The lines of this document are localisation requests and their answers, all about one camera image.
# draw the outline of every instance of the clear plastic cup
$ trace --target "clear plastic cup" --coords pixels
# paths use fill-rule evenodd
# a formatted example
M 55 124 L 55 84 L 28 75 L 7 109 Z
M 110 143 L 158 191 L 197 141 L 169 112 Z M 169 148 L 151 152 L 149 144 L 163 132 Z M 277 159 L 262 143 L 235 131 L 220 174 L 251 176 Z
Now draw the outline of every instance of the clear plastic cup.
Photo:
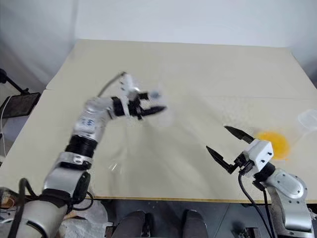
M 317 111 L 307 110 L 299 114 L 298 121 L 303 126 L 304 135 L 317 130 Z

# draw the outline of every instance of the cable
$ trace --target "cable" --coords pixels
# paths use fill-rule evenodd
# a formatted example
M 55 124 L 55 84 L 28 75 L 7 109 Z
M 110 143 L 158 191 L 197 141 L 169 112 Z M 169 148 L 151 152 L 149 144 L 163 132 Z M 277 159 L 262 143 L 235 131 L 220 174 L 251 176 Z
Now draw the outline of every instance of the cable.
M 119 78 L 121 78 L 122 76 L 124 76 L 126 74 L 126 72 L 121 72 L 119 74 L 117 74 L 112 80 L 110 80 L 100 91 L 100 93 L 97 95 L 97 97 L 101 97 L 103 95 L 103 93 L 105 92 L 105 90 L 111 85 L 113 84 L 115 81 L 117 81 Z
M 15 238 L 19 229 L 19 225 L 22 219 L 24 204 L 25 204 L 25 188 L 28 189 L 32 197 L 37 197 L 34 191 L 32 190 L 28 180 L 26 178 L 20 179 L 19 182 L 19 199 L 16 207 L 16 212 L 14 219 L 11 225 L 11 229 L 8 235 L 8 238 Z
M 269 231 L 269 228 L 268 228 L 268 226 L 267 226 L 267 224 L 266 224 L 266 222 L 265 222 L 265 219 L 264 219 L 264 216 L 263 216 L 262 212 L 260 211 L 259 207 L 256 205 L 255 201 L 252 199 L 252 197 L 251 197 L 251 196 L 247 193 L 247 191 L 245 190 L 245 188 L 244 188 L 244 186 L 243 186 L 243 184 L 242 184 L 241 178 L 242 178 L 242 174 L 239 173 L 238 181 L 239 181 L 239 185 L 240 185 L 240 187 L 241 187 L 241 190 L 243 191 L 244 195 L 246 195 L 246 197 L 249 199 L 249 201 L 252 203 L 252 205 L 254 206 L 254 208 L 256 209 L 256 211 L 258 212 L 258 214 L 260 215 L 260 217 L 261 217 L 261 219 L 262 219 L 262 221 L 263 221 L 263 223 L 264 223 L 264 225 L 265 225 L 265 228 L 266 228 L 266 230 L 267 230 L 267 233 L 269 234 L 269 237 L 270 237 L 270 238 L 273 238 L 272 235 L 271 235 L 271 232 Z
M 90 204 L 87 207 L 85 207 L 85 208 L 75 208 L 74 207 L 73 210 L 75 210 L 75 211 L 85 211 L 85 210 L 91 208 L 91 206 L 94 203 L 94 198 L 93 198 L 93 196 L 92 196 L 92 194 L 90 192 L 87 191 L 87 194 L 90 196 Z
M 266 215 L 267 215 L 267 219 L 268 219 L 268 224 L 269 224 L 269 227 L 271 229 L 271 234 L 272 234 L 273 238 L 275 238 L 272 219 L 271 219 L 271 215 L 270 215 L 269 210 L 268 210 L 267 194 L 266 194 L 265 190 L 263 190 L 263 196 L 264 196 L 264 203 L 265 203 L 265 210 L 266 210 Z
M 5 107 L 7 106 L 8 102 L 10 101 L 11 98 L 12 98 L 12 96 L 10 96 L 10 97 L 8 98 L 8 101 L 5 103 L 5 106 L 4 106 L 3 109 L 2 109 L 1 117 L 0 117 L 0 127 L 1 127 L 2 141 L 3 141 L 4 157 L 6 157 L 6 151 L 5 151 L 4 133 L 3 133 L 3 127 L 2 127 L 2 117 L 3 117 L 3 112 L 4 112 L 4 110 L 5 110 Z

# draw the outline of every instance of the white cable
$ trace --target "white cable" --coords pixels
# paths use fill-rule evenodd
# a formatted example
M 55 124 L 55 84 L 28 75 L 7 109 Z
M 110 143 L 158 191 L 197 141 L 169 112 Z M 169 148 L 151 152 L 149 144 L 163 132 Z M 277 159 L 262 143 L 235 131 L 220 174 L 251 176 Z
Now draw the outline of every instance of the white cable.
M 5 142 L 4 142 L 4 133 L 3 133 L 3 127 L 2 127 L 2 117 L 3 117 L 3 112 L 5 110 L 5 107 L 7 106 L 8 102 L 10 101 L 12 96 L 10 96 L 8 98 L 8 101 L 5 103 L 5 106 L 3 107 L 2 109 L 2 112 L 1 112 L 1 117 L 0 117 L 0 127 L 1 127 L 1 133 L 2 133 L 2 141 L 3 141 L 3 151 L 4 151 L 4 157 L 6 158 L 6 151 L 5 151 Z
M 126 74 L 126 72 L 121 72 L 119 74 L 117 74 L 112 80 L 110 80 L 100 91 L 100 93 L 97 95 L 97 97 L 101 97 L 103 95 L 103 93 L 105 92 L 105 90 L 110 87 L 111 84 L 113 84 L 115 81 L 117 81 L 118 79 L 120 79 L 122 76 L 124 76 Z

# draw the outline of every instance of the robotic arm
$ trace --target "robotic arm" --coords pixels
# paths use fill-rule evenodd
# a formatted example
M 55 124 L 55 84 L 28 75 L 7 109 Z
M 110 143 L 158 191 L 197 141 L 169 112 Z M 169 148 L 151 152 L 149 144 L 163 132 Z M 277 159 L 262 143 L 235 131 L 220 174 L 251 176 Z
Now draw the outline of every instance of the robotic arm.
M 129 74 L 123 72 L 117 78 L 122 78 L 124 97 L 96 97 L 86 102 L 69 144 L 45 179 L 42 194 L 25 204 L 21 218 L 15 216 L 2 222 L 12 225 L 9 238 L 54 237 L 64 215 L 86 197 L 90 182 L 87 170 L 91 168 L 94 150 L 101 141 L 106 124 L 117 117 L 142 119 L 165 109 L 165 106 L 143 109 L 141 100 L 149 100 L 151 95 L 140 93 Z
M 230 174 L 239 167 L 239 177 L 254 177 L 254 186 L 268 190 L 272 202 L 270 213 L 277 237 L 314 238 L 311 215 L 305 203 L 307 187 L 304 181 L 282 169 L 276 169 L 269 162 L 274 156 L 271 142 L 254 139 L 230 126 L 225 128 L 249 143 L 249 146 L 235 159 L 234 165 L 226 163 L 221 155 L 207 146 L 214 160 Z

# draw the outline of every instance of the floor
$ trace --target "floor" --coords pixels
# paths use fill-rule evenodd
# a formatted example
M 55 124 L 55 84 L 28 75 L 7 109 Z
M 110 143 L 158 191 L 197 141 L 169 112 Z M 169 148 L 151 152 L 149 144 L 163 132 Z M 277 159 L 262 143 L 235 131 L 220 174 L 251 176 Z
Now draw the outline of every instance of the floor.
M 259 215 L 248 205 L 147 200 L 112 200 L 103 204 L 108 211 L 108 220 L 115 224 L 136 210 L 152 213 L 155 237 L 181 237 L 182 216 L 186 209 L 194 209 L 202 215 L 210 238 L 237 238 L 237 232 L 245 227 L 258 227 L 261 237 L 268 237 Z M 264 206 L 260 206 L 260 210 L 266 214 Z M 314 225 L 317 233 L 317 222 Z

